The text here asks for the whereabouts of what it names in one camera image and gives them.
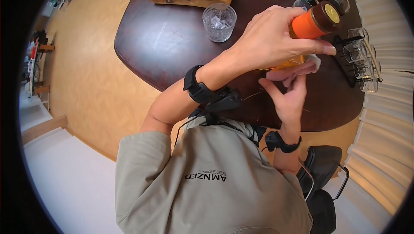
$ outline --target herringbone floor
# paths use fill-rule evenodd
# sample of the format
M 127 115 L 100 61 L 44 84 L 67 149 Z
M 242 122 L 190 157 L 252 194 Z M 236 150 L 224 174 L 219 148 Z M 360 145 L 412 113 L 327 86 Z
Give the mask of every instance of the herringbone floor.
M 113 160 L 119 140 L 139 131 L 160 94 L 125 67 L 114 51 L 115 34 L 129 1 L 72 0 L 65 11 L 54 12 L 47 29 L 56 32 L 56 49 L 44 68 L 50 112 L 54 117 L 67 115 L 70 133 Z M 358 123 L 356 118 L 332 131 L 304 133 L 302 157 L 309 145 L 336 145 L 345 157 Z M 270 153 L 265 154 L 272 160 Z

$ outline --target black wrist strap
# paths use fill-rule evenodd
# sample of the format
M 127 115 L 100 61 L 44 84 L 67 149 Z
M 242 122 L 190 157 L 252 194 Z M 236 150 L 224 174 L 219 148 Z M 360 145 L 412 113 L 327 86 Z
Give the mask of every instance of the black wrist strap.
M 215 99 L 216 96 L 219 96 L 215 92 L 207 88 L 204 83 L 198 83 L 195 78 L 195 73 L 202 65 L 197 65 L 191 68 L 184 77 L 184 88 L 183 90 L 188 90 L 190 97 L 197 103 L 206 103 L 210 102 L 211 99 Z
M 282 137 L 278 132 L 271 131 L 265 137 L 265 142 L 267 149 L 272 152 L 275 148 L 280 148 L 284 153 L 291 153 L 295 151 L 302 141 L 302 136 L 299 137 L 299 142 L 297 144 L 285 144 Z

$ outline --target dark wooden table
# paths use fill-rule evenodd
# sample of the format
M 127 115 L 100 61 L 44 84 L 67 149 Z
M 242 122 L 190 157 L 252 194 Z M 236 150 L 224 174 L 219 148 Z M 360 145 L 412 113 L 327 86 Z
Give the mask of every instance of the dark wooden table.
M 121 61 L 138 77 L 163 91 L 183 78 L 195 65 L 206 64 L 231 47 L 243 34 L 252 17 L 277 4 L 292 6 L 295 0 L 233 0 L 237 13 L 232 36 L 224 43 L 208 40 L 202 22 L 204 8 L 154 4 L 148 0 L 131 0 L 115 37 L 115 52 Z M 346 38 L 347 30 L 361 27 L 354 0 L 351 11 L 341 19 L 345 22 L 340 32 Z M 324 36 L 331 41 L 333 35 Z M 351 88 L 343 71 L 331 56 L 318 55 L 322 64 L 317 73 L 308 75 L 308 95 L 302 114 L 302 131 L 326 131 L 342 126 L 358 116 L 364 100 L 359 87 Z M 259 77 L 265 71 L 248 72 L 229 83 L 242 98 L 259 91 Z M 275 84 L 286 91 L 281 82 Z M 221 116 L 240 122 L 269 128 L 280 128 L 273 102 L 266 92 L 246 99 L 236 109 L 223 111 Z

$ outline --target black leather chair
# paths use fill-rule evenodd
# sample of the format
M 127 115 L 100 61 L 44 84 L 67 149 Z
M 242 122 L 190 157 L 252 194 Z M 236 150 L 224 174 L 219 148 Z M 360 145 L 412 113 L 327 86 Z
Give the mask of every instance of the black leather chair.
M 349 178 L 349 171 L 340 165 L 342 149 L 335 146 L 312 146 L 297 173 L 305 201 L 313 218 L 311 234 L 331 234 L 336 229 L 334 200 L 338 199 Z M 334 199 L 322 188 L 341 167 L 346 177 Z

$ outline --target hand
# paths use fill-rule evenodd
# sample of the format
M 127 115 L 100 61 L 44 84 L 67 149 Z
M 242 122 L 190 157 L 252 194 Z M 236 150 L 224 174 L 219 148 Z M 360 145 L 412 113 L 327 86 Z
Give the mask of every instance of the hand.
M 243 35 L 230 48 L 243 57 L 238 61 L 238 66 L 251 71 L 280 65 L 297 55 L 335 55 L 335 48 L 327 41 L 290 37 L 290 23 L 304 12 L 300 7 L 273 5 L 256 14 L 247 24 Z
M 303 103 L 306 97 L 306 74 L 299 75 L 285 94 L 268 79 L 261 78 L 259 83 L 269 93 L 276 108 L 277 116 L 285 127 L 297 128 L 301 125 Z

